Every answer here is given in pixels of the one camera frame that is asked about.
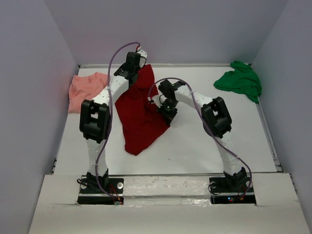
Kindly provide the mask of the red t shirt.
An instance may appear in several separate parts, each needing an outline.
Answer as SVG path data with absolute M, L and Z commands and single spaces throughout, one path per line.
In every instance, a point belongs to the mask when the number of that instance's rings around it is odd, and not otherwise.
M 147 149 L 170 127 L 158 113 L 157 106 L 148 102 L 149 90 L 152 96 L 158 94 L 157 88 L 151 87 L 154 82 L 154 72 L 148 64 L 139 70 L 136 83 L 115 103 L 122 124 L 125 151 L 135 156 Z

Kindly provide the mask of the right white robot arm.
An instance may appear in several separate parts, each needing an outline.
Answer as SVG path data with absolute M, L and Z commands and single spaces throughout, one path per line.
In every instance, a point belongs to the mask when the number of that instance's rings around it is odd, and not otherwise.
M 205 132 L 214 140 L 223 163 L 224 176 L 210 183 L 209 187 L 215 190 L 212 194 L 237 193 L 239 199 L 244 197 L 251 190 L 252 172 L 247 163 L 233 152 L 232 118 L 224 99 L 195 92 L 179 78 L 175 83 L 171 83 L 170 78 L 163 78 L 155 86 L 160 93 L 155 96 L 148 94 L 148 102 L 157 106 L 167 124 L 177 115 L 177 104 L 187 104 L 197 111 Z

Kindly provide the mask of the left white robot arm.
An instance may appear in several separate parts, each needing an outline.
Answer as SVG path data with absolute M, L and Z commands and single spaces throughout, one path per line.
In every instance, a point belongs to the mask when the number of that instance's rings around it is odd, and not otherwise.
M 80 184 L 97 192 L 112 196 L 109 187 L 105 147 L 112 128 L 113 106 L 138 78 L 139 70 L 146 64 L 147 53 L 141 49 L 129 52 L 126 61 L 111 76 L 108 69 L 107 86 L 91 100 L 81 104 L 79 130 L 86 140 L 89 169 Z

